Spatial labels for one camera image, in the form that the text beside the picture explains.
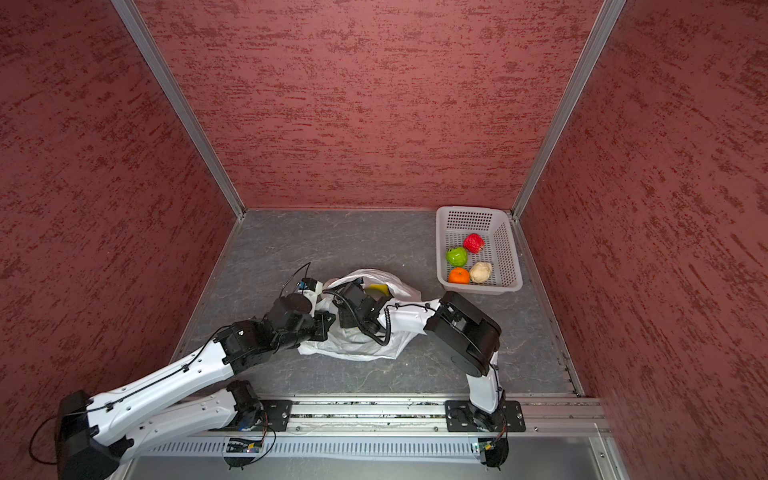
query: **orange fruit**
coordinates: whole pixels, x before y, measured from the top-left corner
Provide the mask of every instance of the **orange fruit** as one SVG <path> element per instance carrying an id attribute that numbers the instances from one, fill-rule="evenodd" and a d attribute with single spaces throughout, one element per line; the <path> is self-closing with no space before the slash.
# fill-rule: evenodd
<path id="1" fill-rule="evenodd" d="M 448 274 L 450 283 L 469 283 L 469 272 L 465 268 L 455 268 Z"/>

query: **plastic bag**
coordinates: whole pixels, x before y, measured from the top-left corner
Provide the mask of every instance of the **plastic bag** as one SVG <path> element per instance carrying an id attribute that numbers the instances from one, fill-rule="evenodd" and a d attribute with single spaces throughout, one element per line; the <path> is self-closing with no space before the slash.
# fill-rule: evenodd
<path id="1" fill-rule="evenodd" d="M 362 277 L 363 288 L 374 283 L 383 283 L 389 288 L 390 295 L 404 303 L 420 302 L 422 299 L 421 292 L 412 286 L 406 285 L 397 276 L 373 268 L 355 270 L 338 280 L 329 280 L 326 282 L 325 289 L 333 288 L 360 277 Z M 317 303 L 316 310 L 327 310 L 333 314 L 338 313 L 338 308 L 333 304 L 330 296 L 326 296 L 326 298 Z M 325 342 L 301 342 L 299 353 L 302 355 L 319 353 L 337 359 L 355 360 L 357 362 L 368 362 L 375 359 L 396 359 L 416 335 L 418 333 L 392 332 L 389 344 L 380 346 L 357 328 L 341 328 L 339 320 L 337 320 L 328 330 L 328 340 Z"/>

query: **white plastic basket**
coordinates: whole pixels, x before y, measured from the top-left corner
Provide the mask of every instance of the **white plastic basket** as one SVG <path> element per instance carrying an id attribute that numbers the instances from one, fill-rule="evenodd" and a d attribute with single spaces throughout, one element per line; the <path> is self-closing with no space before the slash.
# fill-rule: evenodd
<path id="1" fill-rule="evenodd" d="M 523 286 L 520 262 L 515 249 L 515 239 L 509 226 L 507 214 L 501 210 L 477 207 L 440 207 L 437 210 L 437 279 L 443 288 L 460 293 L 484 293 L 500 295 L 516 292 Z M 485 283 L 450 283 L 448 274 L 453 266 L 445 259 L 448 250 L 464 245 L 464 239 L 476 233 L 485 241 L 480 253 L 469 254 L 464 268 L 470 270 L 477 262 L 488 262 L 493 266 L 491 278 Z"/>

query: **red fruit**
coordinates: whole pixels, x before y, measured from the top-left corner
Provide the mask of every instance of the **red fruit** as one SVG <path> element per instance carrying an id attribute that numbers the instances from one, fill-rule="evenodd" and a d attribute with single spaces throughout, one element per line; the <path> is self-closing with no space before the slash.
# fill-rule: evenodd
<path id="1" fill-rule="evenodd" d="M 485 241 L 476 233 L 473 233 L 464 240 L 464 248 L 472 253 L 480 253 L 483 247 L 485 247 Z"/>

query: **red textured wall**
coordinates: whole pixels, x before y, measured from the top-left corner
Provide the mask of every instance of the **red textured wall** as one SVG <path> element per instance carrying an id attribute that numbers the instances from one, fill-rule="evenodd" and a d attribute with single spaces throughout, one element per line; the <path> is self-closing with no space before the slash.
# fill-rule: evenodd
<path id="1" fill-rule="evenodd" d="M 35 426 L 168 362 L 233 214 L 108 0 L 3 2 L 0 85 L 0 476 L 55 478 Z"/>
<path id="2" fill-rule="evenodd" d="M 248 207 L 511 207 L 601 0 L 137 0 Z"/>
<path id="3" fill-rule="evenodd" d="M 768 475 L 767 26 L 629 0 L 525 211 L 633 480 Z"/>

